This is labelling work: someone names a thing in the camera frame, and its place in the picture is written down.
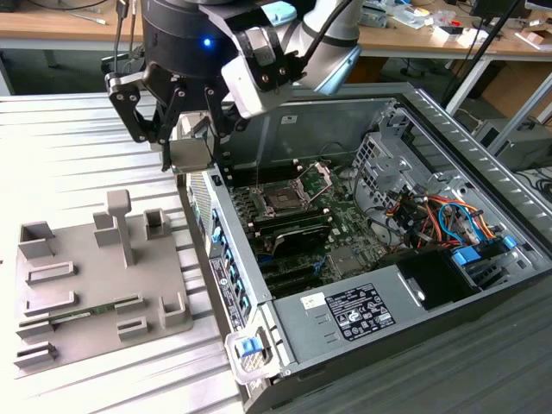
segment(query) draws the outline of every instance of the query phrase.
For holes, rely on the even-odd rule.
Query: motherboard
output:
[[[356,206],[347,181],[322,162],[298,170],[294,179],[230,189],[277,298],[369,271],[388,252]]]

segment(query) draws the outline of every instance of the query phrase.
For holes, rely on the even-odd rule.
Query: label sticker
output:
[[[226,271],[224,269],[223,261],[220,259],[209,260],[210,268],[213,271],[213,275],[218,283],[218,290],[223,298],[224,307],[228,312],[230,321],[232,322],[232,329],[234,331],[243,329],[245,327],[245,321],[243,320],[240,307],[235,300],[234,289],[232,284],[229,283]]]
[[[295,123],[297,122],[297,115],[286,115],[282,116],[281,124],[285,125],[287,123]]]
[[[326,304],[343,337],[348,341],[354,341],[396,323],[371,283],[328,296]]]
[[[317,306],[322,306],[323,304],[325,304],[324,293],[319,292],[315,293],[314,295],[303,296],[301,298],[301,303],[303,304],[303,307],[305,309],[312,309],[316,308]]]

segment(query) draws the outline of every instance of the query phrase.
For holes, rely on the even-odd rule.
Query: green circuit board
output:
[[[308,289],[364,273],[373,269],[388,251],[368,226],[348,188],[333,172],[325,171],[328,175],[323,176],[316,168],[309,168],[299,179],[230,189],[260,270],[269,288],[274,287],[276,292],[285,290],[280,287],[293,280],[303,280],[301,286]],[[327,211],[322,218],[297,219],[299,212],[314,214],[320,210]],[[272,220],[281,223],[286,217],[289,223],[284,230],[268,235],[248,231],[252,221],[270,225]],[[298,252],[290,254],[273,254],[275,235],[309,226],[324,226],[327,237],[323,242],[301,246]]]

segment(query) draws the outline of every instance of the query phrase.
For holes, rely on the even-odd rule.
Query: wooden workbench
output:
[[[55,0],[37,0],[44,4],[55,6]],[[58,41],[112,41],[115,38],[116,12],[115,0],[98,6],[103,11],[102,15],[95,15],[83,10],[78,13],[103,18],[108,24],[101,25],[77,18],[61,11],[41,9],[22,0],[21,8],[16,13],[0,14],[0,48],[2,39],[50,39]],[[425,4],[426,0],[413,1],[414,4]],[[466,12],[456,6],[447,5],[443,0],[436,0],[433,4],[425,6],[429,11],[439,9],[451,9],[456,12],[458,20],[467,27],[475,17],[468,16]],[[389,19],[390,28],[367,28],[361,26],[359,44],[369,51],[394,51],[408,57],[408,53],[450,53],[462,55],[467,48],[455,43],[440,44],[431,38],[432,28],[420,28],[415,30],[402,23]],[[122,29],[122,41],[129,38],[130,19],[125,20]],[[516,30],[504,29],[505,36],[495,40],[488,53],[505,56],[523,56],[552,58],[552,53],[539,52],[527,45],[515,36]],[[135,40],[142,41],[141,19],[137,19]]]
[[[52,7],[57,6],[55,0],[36,0]],[[67,0],[73,5],[95,3],[93,1]],[[62,11],[48,10],[37,7],[25,0],[15,13],[0,13],[0,48],[2,39],[49,39],[57,41],[113,41],[115,39],[117,14],[115,0],[96,6],[102,14],[89,13],[84,10],[74,10],[80,15],[104,19],[102,25],[72,16]],[[121,40],[127,41],[130,34],[130,18],[122,26]],[[136,19],[135,40],[142,41],[141,18]]]
[[[49,6],[56,6],[56,0],[35,0]],[[85,0],[66,0],[71,4],[82,4]],[[424,5],[431,0],[412,0],[414,5]],[[471,27],[475,17],[469,16],[465,11],[456,6],[447,5],[443,0],[435,0],[432,4],[424,6],[429,11],[439,9],[451,9],[456,13],[456,18],[466,27]],[[103,50],[113,48],[113,40],[116,32],[115,0],[98,6],[103,10],[102,15],[94,15],[83,10],[78,12],[83,15],[103,18],[107,25],[100,25],[77,18],[61,11],[41,9],[26,0],[22,0],[21,8],[16,13],[0,13],[0,49],[21,48],[41,50]],[[128,18],[122,28],[122,45],[129,39],[130,19]],[[402,23],[389,19],[389,28],[360,27],[361,35],[359,44],[363,52],[362,56],[374,57],[373,61],[366,65],[367,70],[377,76],[377,72],[386,58],[427,58],[427,59],[464,59],[467,47],[456,42],[439,43],[432,39],[432,28],[420,28],[415,30]],[[527,45],[515,36],[516,29],[504,28],[505,36],[495,40],[489,47],[484,58],[474,68],[472,75],[458,90],[449,105],[448,110],[454,112],[469,91],[475,85],[487,66],[493,60],[521,60],[552,62],[552,53],[544,53]],[[135,42],[143,41],[141,18],[137,19],[135,29]],[[9,90],[9,85],[3,82],[3,68],[0,61],[0,95]]]

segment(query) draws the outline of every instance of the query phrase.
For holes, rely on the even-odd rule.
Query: metal slats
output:
[[[148,113],[153,99],[142,99]],[[0,234],[8,246],[2,269],[14,266],[17,224],[47,219],[53,229],[91,223],[105,192],[127,188],[130,216],[163,208],[171,219],[195,324],[192,330],[54,370],[13,380],[13,355],[3,353],[3,383],[24,411],[111,409],[123,412],[243,412],[229,369],[176,185],[160,171],[159,154],[135,144],[103,94],[55,99],[0,100],[0,169],[9,224]],[[13,290],[3,275],[3,299]],[[13,335],[14,348],[19,346]]]

